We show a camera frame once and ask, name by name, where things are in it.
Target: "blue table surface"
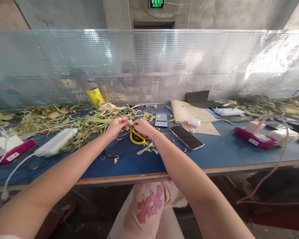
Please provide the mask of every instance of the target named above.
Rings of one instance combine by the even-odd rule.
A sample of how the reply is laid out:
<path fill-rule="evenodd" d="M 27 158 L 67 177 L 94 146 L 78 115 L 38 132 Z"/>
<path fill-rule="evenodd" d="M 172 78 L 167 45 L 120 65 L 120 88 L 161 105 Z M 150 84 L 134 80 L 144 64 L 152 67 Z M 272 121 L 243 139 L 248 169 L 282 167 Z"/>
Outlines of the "blue table surface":
<path fill-rule="evenodd" d="M 165 105 L 158 105 L 158 109 L 147 107 L 148 112 L 167 113 L 168 119 L 171 112 Z M 215 128 L 219 131 L 221 136 L 208 134 L 195 134 L 197 138 L 205 143 L 203 148 L 195 151 L 187 151 L 186 154 L 200 167 L 200 168 L 222 168 L 231 166 L 254 165 L 263 163 L 277 162 L 281 156 L 282 149 L 274 147 L 270 150 L 264 150 L 254 147 L 250 142 L 247 142 L 234 133 L 235 127 L 247 126 L 248 122 L 237 122 L 236 125 L 231 125 L 225 121 L 217 121 L 213 123 Z M 168 126 L 175 126 L 176 123 L 170 122 Z M 167 132 L 167 128 L 162 128 L 161 132 Z M 28 155 L 32 154 L 39 146 L 43 145 L 49 139 L 46 135 L 36 136 L 34 138 L 37 146 L 28 150 L 21 157 L 13 161 L 11 164 L 0 166 L 0 186 L 3 186 L 6 178 L 17 166 L 17 164 Z M 176 146 L 183 149 L 184 146 L 175 140 Z M 154 152 L 144 152 L 141 155 L 136 153 L 142 150 L 142 145 L 133 144 L 129 136 L 123 136 L 120 141 L 114 140 L 111 142 L 106 150 L 108 154 L 119 154 L 118 162 L 114 164 L 114 158 L 106 157 L 101 160 L 104 153 L 101 153 L 82 175 L 82 179 L 98 178 L 98 177 L 113 177 L 123 175 L 137 175 L 149 173 L 166 172 L 164 164 L 160 155 Z M 53 157 L 44 158 L 32 156 L 24 164 L 22 164 L 14 173 L 9 181 L 9 185 L 29 184 L 38 176 L 51 168 L 53 165 L 61 161 L 70 153 L 66 152 L 62 155 L 55 155 Z M 299 160 L 299 143 L 293 143 L 288 146 L 284 161 Z"/>

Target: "exit sign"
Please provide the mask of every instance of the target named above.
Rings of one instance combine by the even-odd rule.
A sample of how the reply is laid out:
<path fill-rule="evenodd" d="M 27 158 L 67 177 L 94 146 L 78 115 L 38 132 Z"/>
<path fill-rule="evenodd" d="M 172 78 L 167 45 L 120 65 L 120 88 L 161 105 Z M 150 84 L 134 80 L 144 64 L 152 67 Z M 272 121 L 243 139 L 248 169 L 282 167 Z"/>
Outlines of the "exit sign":
<path fill-rule="evenodd" d="M 149 6 L 150 8 L 164 9 L 164 1 L 165 0 L 150 0 Z"/>

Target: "beaded bracelet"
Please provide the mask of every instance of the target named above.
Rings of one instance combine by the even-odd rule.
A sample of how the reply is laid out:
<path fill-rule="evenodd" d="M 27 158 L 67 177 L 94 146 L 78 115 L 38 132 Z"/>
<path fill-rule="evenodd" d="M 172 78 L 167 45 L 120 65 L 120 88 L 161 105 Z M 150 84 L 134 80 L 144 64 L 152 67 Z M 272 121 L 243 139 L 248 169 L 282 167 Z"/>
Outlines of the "beaded bracelet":
<path fill-rule="evenodd" d="M 159 136 L 160 134 L 163 134 L 163 133 L 158 133 L 157 135 L 155 135 L 155 137 L 152 139 L 152 142 L 154 142 L 154 139 L 156 139 L 156 137 Z"/>

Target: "leg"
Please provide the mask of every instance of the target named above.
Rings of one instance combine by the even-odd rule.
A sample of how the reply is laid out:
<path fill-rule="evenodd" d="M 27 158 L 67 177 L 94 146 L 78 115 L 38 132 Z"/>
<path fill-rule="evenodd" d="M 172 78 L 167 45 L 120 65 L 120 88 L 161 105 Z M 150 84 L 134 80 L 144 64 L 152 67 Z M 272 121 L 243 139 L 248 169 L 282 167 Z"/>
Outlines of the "leg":
<path fill-rule="evenodd" d="M 172 207 L 163 209 L 160 223 L 156 234 L 156 239 L 184 239 L 182 230 L 178 224 L 176 215 Z"/>
<path fill-rule="evenodd" d="M 182 207 L 187 200 L 172 182 L 135 184 L 108 236 L 155 238 L 163 208 Z"/>

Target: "woman's right hand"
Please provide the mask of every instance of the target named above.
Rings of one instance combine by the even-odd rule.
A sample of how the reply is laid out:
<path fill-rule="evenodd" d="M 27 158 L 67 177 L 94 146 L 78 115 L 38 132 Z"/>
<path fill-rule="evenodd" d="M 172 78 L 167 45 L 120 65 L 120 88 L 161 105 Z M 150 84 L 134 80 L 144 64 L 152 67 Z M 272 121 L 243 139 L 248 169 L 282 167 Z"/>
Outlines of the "woman's right hand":
<path fill-rule="evenodd" d="M 133 124 L 134 129 L 136 129 L 140 134 L 144 134 L 151 139 L 153 139 L 160 132 L 151 126 L 145 119 L 137 119 Z"/>

